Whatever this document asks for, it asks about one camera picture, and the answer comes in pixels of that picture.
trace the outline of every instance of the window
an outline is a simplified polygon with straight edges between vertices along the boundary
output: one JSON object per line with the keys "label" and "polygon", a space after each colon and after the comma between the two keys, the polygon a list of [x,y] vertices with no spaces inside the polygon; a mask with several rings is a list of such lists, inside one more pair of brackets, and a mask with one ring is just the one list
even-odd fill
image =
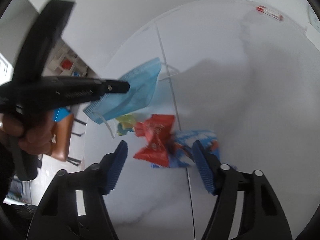
{"label": "window", "polygon": [[13,67],[0,53],[0,85],[11,80],[13,75]]}

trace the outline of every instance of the black sleeve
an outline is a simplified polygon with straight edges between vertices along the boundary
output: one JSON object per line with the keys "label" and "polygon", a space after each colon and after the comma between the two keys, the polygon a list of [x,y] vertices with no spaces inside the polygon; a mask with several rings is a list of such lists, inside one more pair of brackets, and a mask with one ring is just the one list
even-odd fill
{"label": "black sleeve", "polygon": [[14,175],[14,162],[12,154],[0,143],[0,203],[9,192]]}

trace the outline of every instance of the red and white tube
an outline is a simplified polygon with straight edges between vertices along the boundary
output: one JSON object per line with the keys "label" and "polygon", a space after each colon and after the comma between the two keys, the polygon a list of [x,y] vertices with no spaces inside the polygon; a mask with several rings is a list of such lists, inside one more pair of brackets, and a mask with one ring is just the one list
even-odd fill
{"label": "red and white tube", "polygon": [[267,15],[270,15],[271,17],[276,18],[279,21],[283,21],[283,16],[281,14],[268,9],[265,6],[259,5],[259,6],[256,7],[256,9],[257,9],[257,11],[263,12],[263,13],[265,13]]}

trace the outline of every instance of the brown leather chair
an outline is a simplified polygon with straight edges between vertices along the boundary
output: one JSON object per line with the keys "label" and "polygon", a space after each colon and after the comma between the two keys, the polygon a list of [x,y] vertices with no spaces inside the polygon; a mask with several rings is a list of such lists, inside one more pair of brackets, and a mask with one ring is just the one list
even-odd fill
{"label": "brown leather chair", "polygon": [[60,122],[55,122],[54,126],[51,129],[53,135],[53,140],[51,142],[51,152],[47,155],[55,158],[61,162],[70,162],[73,165],[79,166],[81,160],[77,160],[69,157],[69,147],[70,147],[70,138],[71,134],[81,136],[72,132],[73,121],[75,117],[73,114],[67,115]]}

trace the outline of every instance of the tile grout line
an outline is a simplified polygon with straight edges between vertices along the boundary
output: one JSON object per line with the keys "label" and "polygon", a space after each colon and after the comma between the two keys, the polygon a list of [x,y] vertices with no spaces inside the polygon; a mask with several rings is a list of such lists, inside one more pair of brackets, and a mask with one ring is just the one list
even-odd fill
{"label": "tile grout line", "polygon": [[[155,26],[156,26],[156,32],[157,32],[157,36],[158,36],[158,40],[159,40],[159,44],[160,44],[160,48],[161,48],[161,52],[162,52],[162,57],[163,57],[163,60],[164,60],[165,65],[166,65],[166,70],[167,70],[167,75],[168,75],[168,79],[169,79],[169,84],[170,84],[170,89],[171,89],[171,94],[172,94],[174,109],[175,109],[176,116],[177,116],[177,121],[178,121],[178,127],[179,127],[179,130],[181,131],[180,118],[179,118],[179,115],[178,115],[178,107],[177,107],[176,98],[175,98],[174,92],[173,92],[173,85],[172,85],[172,80],[171,80],[171,76],[170,76],[170,71],[169,71],[169,68],[168,68],[168,63],[167,63],[167,59],[166,59],[166,57],[165,57],[165,53],[164,53],[164,48],[163,48],[163,45],[162,45],[162,40],[161,40],[160,32],[159,32],[158,25],[157,25],[156,22],[155,22]],[[196,240],[196,229],[195,229],[195,220],[194,220],[194,214],[193,214],[193,203],[192,203],[192,195],[191,195],[190,175],[189,175],[188,168],[186,167],[185,169],[186,169],[186,173],[187,173],[188,188],[189,188],[189,195],[190,195],[190,201],[191,201],[191,213],[192,213],[192,225],[193,225],[193,239]]]}

